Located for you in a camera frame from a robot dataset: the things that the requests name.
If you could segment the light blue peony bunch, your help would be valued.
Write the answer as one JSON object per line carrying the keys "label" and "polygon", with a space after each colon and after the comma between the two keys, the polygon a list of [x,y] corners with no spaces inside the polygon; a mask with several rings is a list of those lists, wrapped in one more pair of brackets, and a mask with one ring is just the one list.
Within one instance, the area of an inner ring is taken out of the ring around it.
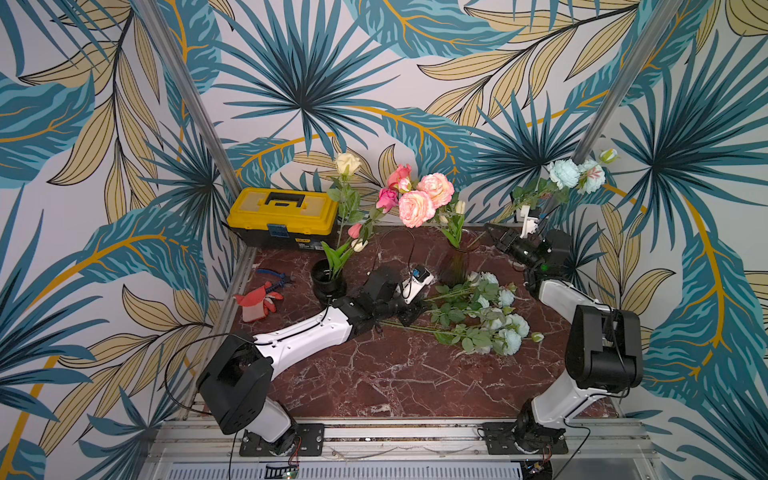
{"label": "light blue peony bunch", "polygon": [[399,321],[384,321],[383,325],[429,334],[439,344],[459,347],[465,354],[514,356],[525,342],[540,344],[545,339],[542,332],[532,331],[527,320],[517,313],[484,319],[478,325],[461,323],[450,328],[404,326]]}

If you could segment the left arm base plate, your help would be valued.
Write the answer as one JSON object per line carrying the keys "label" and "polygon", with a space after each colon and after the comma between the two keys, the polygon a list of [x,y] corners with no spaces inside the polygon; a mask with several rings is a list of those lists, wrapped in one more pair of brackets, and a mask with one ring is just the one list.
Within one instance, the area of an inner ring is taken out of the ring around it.
{"label": "left arm base plate", "polygon": [[319,457],[322,455],[325,425],[322,423],[300,423],[292,425],[277,440],[268,442],[255,432],[246,430],[241,439],[241,457],[272,458],[298,455]]}

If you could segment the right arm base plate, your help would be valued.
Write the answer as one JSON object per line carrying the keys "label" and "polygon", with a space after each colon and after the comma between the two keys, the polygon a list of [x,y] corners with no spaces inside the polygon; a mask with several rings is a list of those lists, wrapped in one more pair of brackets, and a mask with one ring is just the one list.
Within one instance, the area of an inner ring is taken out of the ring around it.
{"label": "right arm base plate", "polygon": [[564,429],[538,424],[518,426],[513,422],[486,422],[478,428],[489,455],[566,454],[569,452]]}

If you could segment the large pale blue rose stem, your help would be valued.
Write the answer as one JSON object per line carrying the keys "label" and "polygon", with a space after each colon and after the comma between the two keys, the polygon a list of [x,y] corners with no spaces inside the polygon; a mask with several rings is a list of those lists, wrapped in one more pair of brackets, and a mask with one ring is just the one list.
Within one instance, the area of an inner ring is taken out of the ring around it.
{"label": "large pale blue rose stem", "polygon": [[435,293],[427,298],[427,314],[433,323],[451,325],[467,318],[481,318],[493,309],[510,313],[517,290],[514,283],[502,284],[493,273],[471,272],[462,284],[437,285]]}

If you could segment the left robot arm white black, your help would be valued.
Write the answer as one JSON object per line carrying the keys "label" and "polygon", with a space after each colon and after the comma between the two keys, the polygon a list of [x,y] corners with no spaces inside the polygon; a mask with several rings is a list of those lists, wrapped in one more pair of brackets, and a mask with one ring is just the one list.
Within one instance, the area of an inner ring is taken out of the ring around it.
{"label": "left robot arm white black", "polygon": [[295,435],[295,422],[268,398],[272,381],[293,365],[370,332],[391,318],[411,325],[424,311],[420,296],[434,275],[417,265],[402,280],[380,267],[352,296],[333,300],[320,313],[281,330],[251,336],[230,333],[200,374],[196,387],[220,431],[242,430],[276,445]]}

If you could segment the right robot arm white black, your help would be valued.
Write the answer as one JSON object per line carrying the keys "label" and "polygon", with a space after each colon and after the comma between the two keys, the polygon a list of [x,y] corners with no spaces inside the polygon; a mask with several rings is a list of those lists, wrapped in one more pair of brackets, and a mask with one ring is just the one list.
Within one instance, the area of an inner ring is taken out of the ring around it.
{"label": "right robot arm white black", "polygon": [[496,248],[523,267],[531,297],[570,323],[565,372],[544,393],[527,400],[515,420],[515,441],[533,450],[562,439],[567,422],[597,400],[627,394],[641,383],[640,320],[567,280],[567,233],[550,230],[538,237],[490,223],[485,228]]}

